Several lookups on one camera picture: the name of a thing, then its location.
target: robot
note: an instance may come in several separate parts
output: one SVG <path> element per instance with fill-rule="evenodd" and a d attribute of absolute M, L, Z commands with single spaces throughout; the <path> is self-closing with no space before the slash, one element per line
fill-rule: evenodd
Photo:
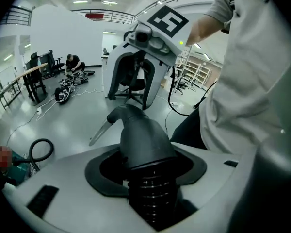
<path fill-rule="evenodd" d="M 134 33 L 109 56 L 108 97 L 125 75 L 125 58 L 139 53 L 150 67 L 143 98 L 143 109 L 148 108 L 189 27 L 166 5 L 138 19 Z M 286 211 L 291 204 L 291 112 L 282 103 L 291 92 L 291 70 L 273 92 L 269 98 L 285 132 L 257 151 L 238 156 L 171 143 L 142 110 L 123 105 L 90 141 L 94 144 L 121 119 L 120 144 L 58 160 L 6 198 L 36 232 L 254 232 L 252 221 L 272 223 L 278 206 Z M 286 184 L 289 189 L 282 190 Z M 287 203 L 274 202 L 282 196 Z"/>

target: ceiling light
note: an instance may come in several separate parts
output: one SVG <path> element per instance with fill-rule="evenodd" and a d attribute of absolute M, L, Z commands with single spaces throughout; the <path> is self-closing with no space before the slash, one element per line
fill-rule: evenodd
<path fill-rule="evenodd" d="M 86 0 L 84 0 L 84 1 L 75 1 L 73 3 L 87 3 L 87 1 Z"/>
<path fill-rule="evenodd" d="M 105 3 L 109 3 L 109 4 L 117 4 L 117 2 L 108 2 L 108 1 L 103 1 Z"/>
<path fill-rule="evenodd" d="M 208 55 L 206 55 L 205 53 L 203 53 L 203 55 L 205 56 L 205 58 L 206 58 L 207 60 L 210 60 L 210 58 L 208 57 Z"/>
<path fill-rule="evenodd" d="M 10 59 L 12 56 L 13 56 L 13 55 L 12 55 L 12 54 L 10 54 L 8 57 L 6 57 L 6 58 L 4 59 L 4 61 L 6 61 L 6 60 Z"/>

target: gray floor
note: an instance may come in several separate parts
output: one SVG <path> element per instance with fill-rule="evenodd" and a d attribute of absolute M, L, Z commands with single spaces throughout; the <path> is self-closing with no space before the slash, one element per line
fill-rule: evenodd
<path fill-rule="evenodd" d="M 94 68 L 96 74 L 89 77 L 89 82 L 78 86 L 82 93 L 85 90 L 97 91 L 101 90 L 101 68 Z M 49 101 L 55 88 L 59 87 L 59 81 L 64 78 L 61 74 L 56 78 L 49 78 L 44 80 L 44 84 L 48 91 L 48 97 L 40 104 Z M 165 90 L 160 89 L 158 96 L 167 99 L 168 94 Z M 101 127 L 102 122 L 106 116 L 115 107 L 123 104 L 124 98 L 117 98 L 116 100 L 109 100 L 104 98 L 104 93 L 85 93 L 81 96 L 71 98 L 66 104 L 56 104 L 51 108 L 45 116 L 36 121 L 37 115 L 32 121 L 19 128 L 11 137 L 9 147 L 16 153 L 22 155 L 28 154 L 31 143 L 38 138 L 47 138 L 53 142 L 55 147 L 54 154 L 41 163 L 45 166 L 54 160 L 85 152 L 101 146 L 115 144 L 120 142 L 120 134 L 123 129 L 121 121 L 116 122 L 96 143 L 94 146 L 88 146 L 90 137 Z M 193 109 L 188 104 L 181 100 L 171 98 L 171 101 L 177 102 L 179 106 L 178 111 L 189 114 Z M 44 113 L 52 104 L 44 106 L 42 113 Z M 130 99 L 128 103 L 140 106 L 137 102 Z M 23 91 L 7 108 L 6 112 L 0 120 L 0 141 L 2 145 L 6 141 L 12 131 L 26 123 L 40 106 L 30 106 L 30 100 L 26 91 Z M 156 97 L 152 106 L 145 111 L 145 113 L 153 120 L 156 120 L 165 130 L 165 118 L 170 112 L 167 101 Z M 178 115 L 171 112 L 167 119 L 168 135 L 171 137 L 174 129 L 185 119 L 185 116 Z M 46 154 L 49 147 L 46 143 L 39 143 L 34 149 L 34 157 L 40 157 Z"/>

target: black pants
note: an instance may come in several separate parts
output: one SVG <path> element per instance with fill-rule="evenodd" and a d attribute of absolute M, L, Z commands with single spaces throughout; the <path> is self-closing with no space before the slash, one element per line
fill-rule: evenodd
<path fill-rule="evenodd" d="M 174 131 L 171 142 L 178 142 L 194 148 L 206 150 L 200 136 L 199 109 L 194 110 Z"/>
<path fill-rule="evenodd" d="M 75 71 L 76 70 L 82 70 L 82 71 L 84 71 L 85 70 L 85 63 L 84 62 L 81 62 L 81 65 L 79 65 L 79 67 L 77 68 L 77 69 L 75 69 Z"/>

